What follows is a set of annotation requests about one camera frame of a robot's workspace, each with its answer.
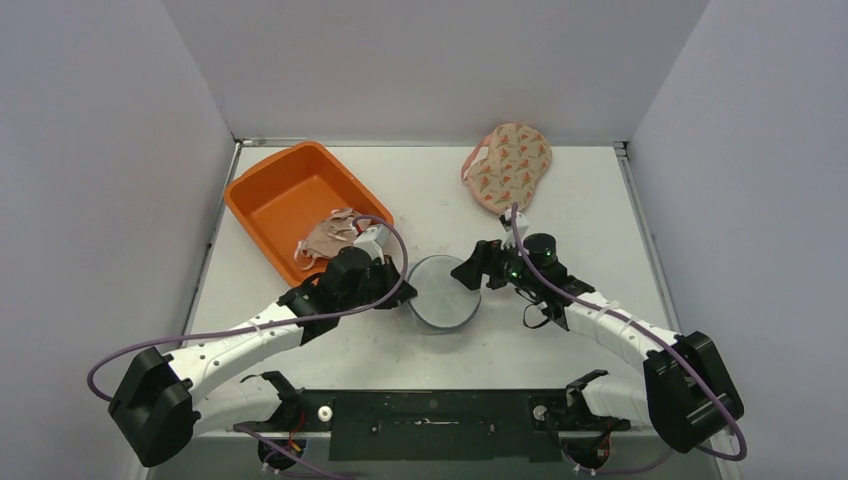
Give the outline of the orange plastic tub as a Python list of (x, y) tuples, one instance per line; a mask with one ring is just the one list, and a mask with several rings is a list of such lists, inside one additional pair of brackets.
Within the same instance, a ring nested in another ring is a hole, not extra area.
[(272, 154), (229, 183), (224, 200), (245, 232), (290, 286), (322, 271), (295, 258), (298, 242), (336, 209), (394, 223), (390, 211), (325, 146), (298, 143)]

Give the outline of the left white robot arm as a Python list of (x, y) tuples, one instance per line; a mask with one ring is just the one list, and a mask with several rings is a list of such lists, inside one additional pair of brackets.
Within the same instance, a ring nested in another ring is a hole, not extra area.
[(129, 364), (108, 412), (145, 467), (165, 463), (191, 439), (241, 422), (282, 431), (297, 420), (296, 391), (279, 373), (230, 379), (334, 329), (341, 317), (394, 309), (415, 298), (385, 256), (346, 247), (252, 319), (211, 339), (162, 353), (150, 346)]

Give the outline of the white mesh laundry bag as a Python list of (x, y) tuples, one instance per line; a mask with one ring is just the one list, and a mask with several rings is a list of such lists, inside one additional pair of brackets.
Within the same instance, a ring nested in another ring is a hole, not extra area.
[(478, 313), (482, 297), (451, 276), (462, 261), (438, 254), (418, 261), (409, 271), (407, 283), (417, 295), (408, 301), (412, 315), (424, 326), (449, 332), (462, 328)]

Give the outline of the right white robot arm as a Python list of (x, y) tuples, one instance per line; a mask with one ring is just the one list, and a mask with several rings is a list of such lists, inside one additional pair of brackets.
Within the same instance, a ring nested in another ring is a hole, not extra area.
[(577, 428), (607, 419), (653, 429), (671, 449), (703, 449), (723, 430), (742, 435), (741, 397), (710, 337), (657, 327), (606, 299), (559, 262), (556, 241), (532, 234), (520, 244), (480, 241), (451, 272), (469, 290), (512, 287), (541, 306), (546, 322), (581, 335), (630, 365), (641, 378), (592, 371), (569, 384), (565, 414)]

